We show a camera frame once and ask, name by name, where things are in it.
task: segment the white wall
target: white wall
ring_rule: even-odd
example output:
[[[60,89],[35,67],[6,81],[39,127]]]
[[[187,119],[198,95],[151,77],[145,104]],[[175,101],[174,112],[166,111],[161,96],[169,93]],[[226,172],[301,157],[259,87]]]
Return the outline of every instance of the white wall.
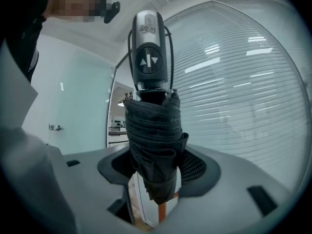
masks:
[[[52,37],[40,35],[37,49],[39,50],[39,59],[31,85],[38,92],[38,96],[22,127],[28,133],[48,142],[48,125],[53,109],[53,99],[51,98],[53,83],[61,76],[77,47]]]
[[[111,63],[80,47],[40,35],[39,61],[32,79],[38,96],[23,129],[69,152],[105,146],[106,110]],[[60,88],[63,82],[64,91]],[[65,124],[60,132],[48,125]]]

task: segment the ceiling light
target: ceiling light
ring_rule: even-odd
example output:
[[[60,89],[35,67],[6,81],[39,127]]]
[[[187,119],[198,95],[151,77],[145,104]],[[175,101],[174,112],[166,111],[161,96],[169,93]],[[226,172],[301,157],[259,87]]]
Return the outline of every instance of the ceiling light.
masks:
[[[194,103],[198,103],[198,102],[202,102],[202,101],[207,101],[207,100],[211,100],[211,99],[223,98],[223,97],[226,97],[226,96],[228,96],[228,95],[213,97],[213,98],[209,98],[209,99],[202,99],[202,100],[194,101]]]
[[[213,49],[218,49],[219,47],[215,47],[215,48],[210,48],[210,49],[206,49],[205,50],[205,52],[207,52],[207,51],[211,51],[211,50],[213,50]]]
[[[267,77],[262,77],[262,78],[258,78],[258,79],[253,79],[253,80],[263,80],[263,79],[272,78],[272,77],[274,77],[274,76],[267,76]]]
[[[248,84],[251,84],[251,82],[240,84],[240,85],[236,85],[236,86],[233,86],[233,87],[239,87],[239,86],[244,86],[244,85],[248,85]]]
[[[200,94],[200,93],[204,93],[204,92],[207,92],[207,91],[211,91],[211,90],[215,90],[215,89],[220,89],[220,88],[224,88],[225,86],[217,86],[215,88],[211,88],[211,89],[207,89],[207,90],[203,90],[203,91],[199,91],[199,92],[195,92],[195,93],[192,93],[193,95],[196,95],[196,94]]]
[[[273,101],[277,101],[277,100],[278,100],[278,99],[266,101],[266,102],[263,102],[263,103],[256,104],[256,106],[258,106],[258,105],[263,105],[263,104],[266,104],[266,103],[269,103],[269,102],[273,102]]]
[[[272,49],[273,48],[250,50],[250,51],[247,51],[246,55],[252,56],[252,55],[258,55],[258,54],[268,54],[272,51]]]
[[[212,102],[212,103],[197,105],[197,106],[194,106],[194,107],[202,107],[202,106],[207,106],[207,105],[216,104],[216,103],[224,103],[224,102],[226,102],[226,101],[229,101],[229,100],[228,100],[228,99],[227,99],[227,100],[221,100],[221,101],[217,101],[217,102]]]
[[[270,74],[274,74],[274,72],[268,72],[268,73],[262,73],[262,74],[252,75],[252,76],[250,76],[250,78],[258,77],[258,76],[266,76],[266,75],[270,75]]]
[[[229,112],[230,110],[227,110],[227,111],[220,111],[220,112],[215,112],[215,113],[210,113],[210,114],[204,114],[204,115],[195,115],[195,117],[197,116],[206,116],[206,115],[215,115],[215,114],[221,114],[221,113],[226,113],[226,112]]]
[[[256,82],[258,82],[258,83],[253,84],[253,86],[260,85],[260,84],[264,84],[264,83],[269,83],[269,82],[273,82],[273,81],[275,81],[275,80],[268,80],[268,81],[264,81],[264,82],[258,82],[258,81],[256,81]]]
[[[258,98],[258,99],[254,99],[254,100],[267,99],[267,98],[274,97],[274,96],[277,96],[277,95],[266,96],[266,97],[262,97],[262,98]]]
[[[217,118],[210,118],[210,119],[221,119],[221,118],[228,118],[231,116],[224,116],[224,117],[217,117]]]
[[[211,49],[211,48],[216,47],[216,46],[219,46],[219,44],[216,44],[216,45],[210,46],[209,48],[206,48],[206,49]]]
[[[269,91],[265,91],[265,92],[262,92],[262,93],[258,93],[258,94],[255,94],[255,96],[257,96],[257,95],[261,95],[261,94],[270,93],[270,92],[273,92],[273,91],[276,91],[276,89],[269,90]]]
[[[217,50],[213,50],[213,51],[210,51],[210,52],[207,52],[206,54],[211,54],[211,53],[213,53],[213,52],[217,52],[217,51],[219,51],[219,49],[217,49]]]
[[[271,106],[271,107],[266,107],[266,108],[258,109],[258,110],[256,110],[256,111],[262,111],[262,110],[265,110],[265,109],[277,107],[277,106],[279,106],[279,105],[280,105],[280,104],[277,104],[277,105],[274,105],[274,106]]]
[[[201,109],[201,110],[196,110],[195,112],[207,111],[207,110],[212,110],[212,109],[221,108],[221,107],[228,107],[228,105],[220,106],[220,107],[206,108],[206,109]]]
[[[202,83],[190,86],[190,88],[195,88],[195,87],[198,87],[198,86],[201,86],[201,85],[205,85],[205,84],[208,84],[208,83],[212,83],[212,82],[216,82],[216,81],[219,81],[219,80],[224,80],[224,78],[219,78],[219,79],[214,79],[214,80],[209,80],[209,81],[206,81],[206,82],[202,82]]]
[[[251,41],[266,41],[266,39],[254,39],[254,40],[248,40],[248,42],[251,42]]]
[[[197,70],[197,69],[200,69],[200,68],[205,68],[205,67],[207,67],[209,65],[212,65],[212,64],[215,64],[215,63],[218,63],[218,62],[220,62],[220,57],[214,58],[212,60],[208,60],[208,61],[205,61],[205,62],[202,62],[202,63],[197,64],[195,66],[192,66],[190,68],[187,68],[186,70],[184,70],[184,72],[187,74],[187,73],[189,73],[191,71],[194,71],[194,70]]]
[[[271,88],[271,87],[274,87],[275,85],[271,85],[271,86],[266,86],[266,87],[261,87],[261,88],[255,88],[253,90],[259,90],[259,89],[264,89],[264,88]]]
[[[194,90],[198,90],[198,89],[203,89],[203,88],[208,88],[208,87],[212,87],[212,86],[215,86],[215,85],[218,85],[218,84],[222,84],[224,83],[224,81],[221,81],[221,82],[217,82],[217,83],[214,83],[214,84],[210,84],[210,85],[206,85],[206,86],[203,86],[203,87],[199,87],[199,88],[194,88],[192,89],[192,91]]]
[[[205,97],[205,96],[209,96],[209,95],[215,95],[215,94],[219,94],[219,93],[224,93],[224,92],[226,92],[226,90],[215,92],[215,93],[210,93],[210,94],[206,94],[206,95],[202,95],[202,96],[193,97],[193,99],[197,99],[197,98],[201,98],[201,97]]]

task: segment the glass wall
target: glass wall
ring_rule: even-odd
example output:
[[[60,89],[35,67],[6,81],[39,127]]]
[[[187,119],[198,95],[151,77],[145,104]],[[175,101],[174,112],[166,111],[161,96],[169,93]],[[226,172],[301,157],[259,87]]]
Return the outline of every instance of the glass wall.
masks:
[[[165,24],[189,143],[250,160],[294,189],[310,152],[311,119],[302,79],[282,45],[255,20],[218,2]]]

